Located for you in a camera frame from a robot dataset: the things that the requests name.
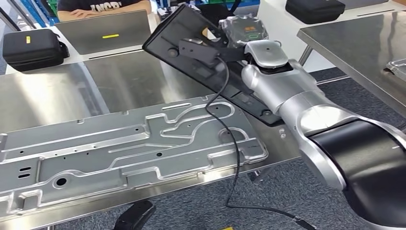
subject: table leg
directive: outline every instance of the table leg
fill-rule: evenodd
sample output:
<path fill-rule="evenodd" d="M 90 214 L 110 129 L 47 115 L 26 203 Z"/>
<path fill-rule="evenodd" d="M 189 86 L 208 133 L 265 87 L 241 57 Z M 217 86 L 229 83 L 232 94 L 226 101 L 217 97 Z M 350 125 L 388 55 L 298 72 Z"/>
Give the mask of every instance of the table leg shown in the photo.
<path fill-rule="evenodd" d="M 299 59 L 299 64 L 304 66 L 307 59 L 309 58 L 310 54 L 312 53 L 313 48 L 310 46 L 306 46 L 306 49 L 304 49 L 302 56 Z"/>
<path fill-rule="evenodd" d="M 269 175 L 269 173 L 271 172 L 271 167 L 263 169 L 261 171 L 255 171 L 250 173 L 250 180 L 254 183 L 254 184 L 260 184 L 261 181 L 264 180 L 264 178 Z"/>
<path fill-rule="evenodd" d="M 344 76 L 341 76 L 341 77 L 331 78 L 331 79 L 327 79 L 327 80 L 321 80 L 321 81 L 318 81 L 316 84 L 317 85 L 324 85 L 324 84 L 332 83 L 332 82 L 335 82 L 335 81 L 341 81 L 341 80 L 344 80 L 344 79 L 347 79 L 347 78 L 350 78 L 350 76 L 344 75 Z"/>

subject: embossed metal plate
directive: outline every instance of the embossed metal plate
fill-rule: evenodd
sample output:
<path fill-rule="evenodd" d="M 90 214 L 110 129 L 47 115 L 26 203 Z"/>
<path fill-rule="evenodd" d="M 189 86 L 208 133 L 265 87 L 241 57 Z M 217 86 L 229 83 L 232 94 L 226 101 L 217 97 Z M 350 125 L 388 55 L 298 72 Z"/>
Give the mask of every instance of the embossed metal plate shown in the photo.
<path fill-rule="evenodd" d="M 0 136 L 0 217 L 167 183 L 236 164 L 230 134 L 193 98 Z M 268 156 L 240 109 L 210 110 L 232 130 L 242 163 Z"/>

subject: person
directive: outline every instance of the person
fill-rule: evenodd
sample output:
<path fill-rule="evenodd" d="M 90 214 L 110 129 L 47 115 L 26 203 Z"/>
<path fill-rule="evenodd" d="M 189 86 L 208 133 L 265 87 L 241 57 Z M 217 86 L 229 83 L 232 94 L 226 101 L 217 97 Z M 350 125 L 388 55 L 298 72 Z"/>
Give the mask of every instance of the person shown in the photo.
<path fill-rule="evenodd" d="M 83 18 L 97 17 L 146 10 L 151 12 L 149 0 L 59 0 L 58 18 L 60 21 L 72 21 Z"/>

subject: cable connector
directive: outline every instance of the cable connector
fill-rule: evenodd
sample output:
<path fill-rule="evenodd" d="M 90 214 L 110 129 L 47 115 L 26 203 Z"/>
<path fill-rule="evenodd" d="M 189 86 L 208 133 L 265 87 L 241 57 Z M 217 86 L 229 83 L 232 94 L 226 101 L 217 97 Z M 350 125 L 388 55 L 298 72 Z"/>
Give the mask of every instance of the cable connector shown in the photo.
<path fill-rule="evenodd" d="M 296 224 L 302 226 L 304 229 L 307 230 L 317 230 L 316 226 L 307 223 L 304 219 L 300 218 L 300 217 L 294 217 L 293 218 L 293 222 L 295 222 Z"/>

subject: blue shelf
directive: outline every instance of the blue shelf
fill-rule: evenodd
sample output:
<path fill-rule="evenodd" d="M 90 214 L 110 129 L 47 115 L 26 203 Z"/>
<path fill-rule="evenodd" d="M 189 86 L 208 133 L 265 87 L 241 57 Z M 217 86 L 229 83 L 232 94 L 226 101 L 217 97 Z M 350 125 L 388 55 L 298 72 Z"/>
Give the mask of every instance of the blue shelf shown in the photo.
<path fill-rule="evenodd" d="M 233 6 L 233 2 L 227 3 L 227 8 L 231 8 Z M 254 1 L 242 1 L 238 7 L 243 7 L 243 6 L 254 6 L 254 5 L 259 5 L 259 0 L 254 0 Z"/>

